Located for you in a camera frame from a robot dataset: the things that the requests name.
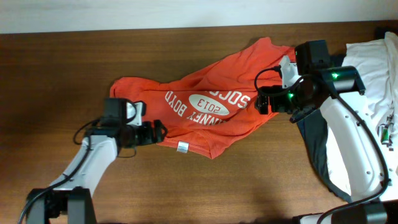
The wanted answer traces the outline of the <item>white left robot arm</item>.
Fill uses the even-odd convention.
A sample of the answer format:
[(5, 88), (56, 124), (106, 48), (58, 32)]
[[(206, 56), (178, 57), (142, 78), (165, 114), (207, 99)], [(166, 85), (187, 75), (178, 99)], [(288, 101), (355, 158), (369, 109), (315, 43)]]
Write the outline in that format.
[(93, 193), (123, 148), (162, 142), (167, 128), (160, 120), (143, 121), (146, 104), (107, 98), (99, 118), (83, 125), (80, 149), (62, 174), (44, 189), (32, 189), (19, 223), (50, 223), (61, 214), (68, 223), (96, 223)]

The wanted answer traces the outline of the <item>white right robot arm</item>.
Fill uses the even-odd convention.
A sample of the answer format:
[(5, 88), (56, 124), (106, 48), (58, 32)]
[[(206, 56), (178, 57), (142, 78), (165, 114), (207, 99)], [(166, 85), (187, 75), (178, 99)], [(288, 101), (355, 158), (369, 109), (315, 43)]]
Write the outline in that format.
[(293, 217), (294, 223), (397, 223), (397, 176), (390, 151), (371, 126), (365, 87), (354, 67), (278, 65), (282, 84), (257, 86), (260, 114), (291, 114), (291, 123), (320, 110), (338, 143), (351, 186), (351, 202), (324, 213)]

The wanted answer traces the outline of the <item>orange soccer t-shirt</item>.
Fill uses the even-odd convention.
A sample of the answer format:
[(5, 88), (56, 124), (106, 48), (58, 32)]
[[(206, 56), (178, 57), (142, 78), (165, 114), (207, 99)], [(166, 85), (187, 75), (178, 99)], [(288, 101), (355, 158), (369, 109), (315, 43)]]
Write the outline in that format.
[(294, 49), (261, 38), (181, 80), (160, 83), (123, 77), (112, 84), (109, 94), (143, 101), (144, 118), (159, 119), (167, 128), (162, 146), (182, 146), (214, 159), (276, 116), (260, 114), (254, 103), (257, 87), (281, 85), (281, 77), (271, 68), (284, 56), (294, 60)]

